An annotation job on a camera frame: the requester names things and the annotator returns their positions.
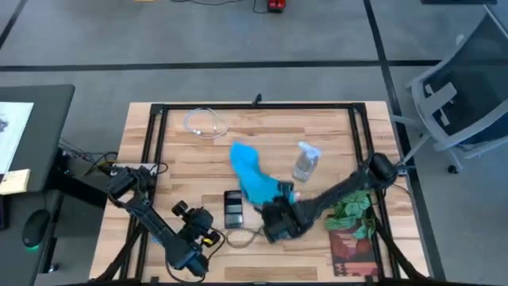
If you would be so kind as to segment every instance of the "plastic spray bottle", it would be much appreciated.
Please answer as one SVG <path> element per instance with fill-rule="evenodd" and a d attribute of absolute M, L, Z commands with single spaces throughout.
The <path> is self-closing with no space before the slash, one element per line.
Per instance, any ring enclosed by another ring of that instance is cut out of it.
<path fill-rule="evenodd" d="M 305 183 L 318 165 L 321 150 L 306 142 L 299 142 L 298 147 L 300 147 L 302 153 L 300 153 L 300 157 L 294 165 L 293 179 Z"/>

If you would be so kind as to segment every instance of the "red object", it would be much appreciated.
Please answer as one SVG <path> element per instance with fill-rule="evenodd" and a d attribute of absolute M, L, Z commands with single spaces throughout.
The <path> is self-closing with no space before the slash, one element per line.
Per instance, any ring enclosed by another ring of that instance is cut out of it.
<path fill-rule="evenodd" d="M 282 13 L 286 8 L 286 0 L 268 0 L 268 12 Z"/>

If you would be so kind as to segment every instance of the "black phone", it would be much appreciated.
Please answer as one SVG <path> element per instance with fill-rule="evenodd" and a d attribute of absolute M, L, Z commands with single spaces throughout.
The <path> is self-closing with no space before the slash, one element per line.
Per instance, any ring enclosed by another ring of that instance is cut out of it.
<path fill-rule="evenodd" d="M 224 226 L 226 229 L 237 229 L 244 225 L 241 206 L 241 191 L 224 192 Z"/>

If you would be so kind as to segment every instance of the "floor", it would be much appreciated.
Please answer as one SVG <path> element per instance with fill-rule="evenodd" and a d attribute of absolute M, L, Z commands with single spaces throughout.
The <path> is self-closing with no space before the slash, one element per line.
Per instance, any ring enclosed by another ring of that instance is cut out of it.
<path fill-rule="evenodd" d="M 265 100 L 384 100 L 410 116 L 415 110 L 405 84 L 452 52 L 456 37 L 485 14 L 482 6 L 419 0 L 316 3 L 293 0 L 283 14 L 254 14 L 253 0 L 224 6 L 4 0 L 0 86 L 74 84 L 63 137 L 94 152 L 117 150 L 133 101 L 252 100 L 262 93 Z M 417 134 L 407 133 L 414 142 Z M 412 188 L 422 189 L 429 212 L 421 226 L 432 227 L 449 280 L 508 279 L 508 249 L 500 247 L 508 238 L 507 180 L 500 171 L 506 160 L 508 149 L 498 149 L 449 175 L 447 158 L 430 145 L 415 157 L 419 186 Z M 62 269 L 37 285 L 87 279 L 100 212 L 66 203 L 63 218 L 93 213 L 83 220 L 90 229 L 75 234 L 72 223 L 62 226 L 67 240 L 54 259 Z"/>

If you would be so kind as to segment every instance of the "blue towel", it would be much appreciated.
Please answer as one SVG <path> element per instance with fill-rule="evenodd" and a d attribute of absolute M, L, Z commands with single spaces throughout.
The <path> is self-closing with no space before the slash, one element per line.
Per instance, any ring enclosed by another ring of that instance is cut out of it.
<path fill-rule="evenodd" d="M 250 203 L 261 205 L 282 195 L 278 189 L 279 181 L 261 172 L 260 158 L 253 147 L 233 142 L 229 160 L 240 181 L 240 189 Z M 290 201 L 294 203 L 293 194 Z"/>

